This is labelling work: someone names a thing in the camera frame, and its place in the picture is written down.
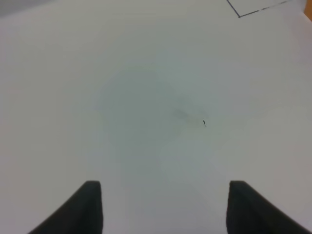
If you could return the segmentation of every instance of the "drawn line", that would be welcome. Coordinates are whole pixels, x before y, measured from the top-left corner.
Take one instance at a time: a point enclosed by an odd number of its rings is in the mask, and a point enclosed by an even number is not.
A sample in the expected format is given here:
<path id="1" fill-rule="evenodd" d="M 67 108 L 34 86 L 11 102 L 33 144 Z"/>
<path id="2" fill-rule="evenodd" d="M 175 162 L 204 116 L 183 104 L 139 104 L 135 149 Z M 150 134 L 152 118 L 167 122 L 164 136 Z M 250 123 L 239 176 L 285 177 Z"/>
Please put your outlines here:
<path id="1" fill-rule="evenodd" d="M 235 8 L 232 6 L 232 4 L 230 3 L 230 1 L 229 0 L 226 0 L 228 3 L 229 3 L 229 5 L 231 6 L 231 8 L 235 11 L 235 13 L 237 14 L 237 16 L 240 18 L 240 15 L 238 14 L 238 12 L 235 10 Z"/>
<path id="2" fill-rule="evenodd" d="M 259 12 L 259 11 L 263 11 L 263 10 L 266 10 L 266 9 L 269 9 L 269 8 L 272 8 L 272 7 L 276 7 L 276 6 L 280 5 L 280 4 L 289 2 L 289 1 L 291 1 L 291 0 L 285 0 L 285 1 L 280 2 L 280 3 L 278 3 L 278 4 L 275 4 L 275 5 L 272 5 L 272 6 L 268 6 L 268 7 L 262 8 L 262 9 L 257 10 L 257 11 L 250 12 L 250 13 L 244 14 L 244 15 L 242 15 L 242 16 L 239 15 L 239 13 L 235 10 L 235 8 L 232 6 L 232 4 L 229 2 L 229 0 L 226 0 L 226 1 L 229 3 L 229 5 L 231 6 L 231 8 L 235 11 L 235 13 L 238 15 L 238 17 L 239 17 L 239 18 L 242 18 L 243 16 L 251 15 L 251 14 L 256 13 L 256 12 Z"/>
<path id="3" fill-rule="evenodd" d="M 261 10 L 253 11 L 253 12 L 250 12 L 250 13 L 248 13 L 248 14 L 244 14 L 244 15 L 242 15 L 242 16 L 240 16 L 240 17 L 247 16 L 247 15 L 251 15 L 251 14 L 256 13 L 256 12 L 259 12 L 259 11 L 261 11 Z"/>

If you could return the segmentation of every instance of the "white surface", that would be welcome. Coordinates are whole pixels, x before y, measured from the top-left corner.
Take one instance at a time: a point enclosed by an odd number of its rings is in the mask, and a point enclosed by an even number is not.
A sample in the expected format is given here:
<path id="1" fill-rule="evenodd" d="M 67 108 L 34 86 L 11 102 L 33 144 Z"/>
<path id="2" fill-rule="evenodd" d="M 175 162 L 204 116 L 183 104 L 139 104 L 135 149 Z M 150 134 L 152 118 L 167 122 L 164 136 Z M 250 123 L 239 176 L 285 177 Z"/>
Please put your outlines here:
<path id="1" fill-rule="evenodd" d="M 284 0 L 230 0 L 230 3 L 240 16 L 266 7 L 277 5 Z"/>
<path id="2" fill-rule="evenodd" d="M 106 234 L 225 234 L 237 179 L 312 230 L 297 2 L 238 19 L 218 0 L 56 0 L 0 32 L 1 233 L 27 233 L 89 179 Z"/>

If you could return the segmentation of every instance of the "black line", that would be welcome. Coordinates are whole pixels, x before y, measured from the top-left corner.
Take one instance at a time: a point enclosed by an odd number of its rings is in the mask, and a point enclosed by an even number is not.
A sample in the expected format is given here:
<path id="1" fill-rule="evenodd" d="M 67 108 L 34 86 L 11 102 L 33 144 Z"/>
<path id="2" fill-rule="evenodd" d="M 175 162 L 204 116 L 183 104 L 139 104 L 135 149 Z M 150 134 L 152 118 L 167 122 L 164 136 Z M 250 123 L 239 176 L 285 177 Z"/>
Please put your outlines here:
<path id="1" fill-rule="evenodd" d="M 239 18 L 241 18 L 241 16 L 238 14 L 238 12 L 235 10 L 235 8 L 232 6 L 232 4 L 230 3 L 230 1 L 229 0 L 226 0 L 228 3 L 229 3 L 229 5 L 231 6 L 231 8 L 235 11 L 235 13 L 237 14 L 237 16 L 239 17 Z"/>
<path id="2" fill-rule="evenodd" d="M 240 16 L 240 17 L 247 16 L 247 15 L 251 15 L 251 14 L 256 13 L 256 12 L 259 12 L 259 11 L 260 11 L 260 10 L 253 11 L 253 12 L 250 12 L 250 13 L 248 13 L 248 14 L 244 14 L 244 15 L 242 15 L 242 16 Z"/>

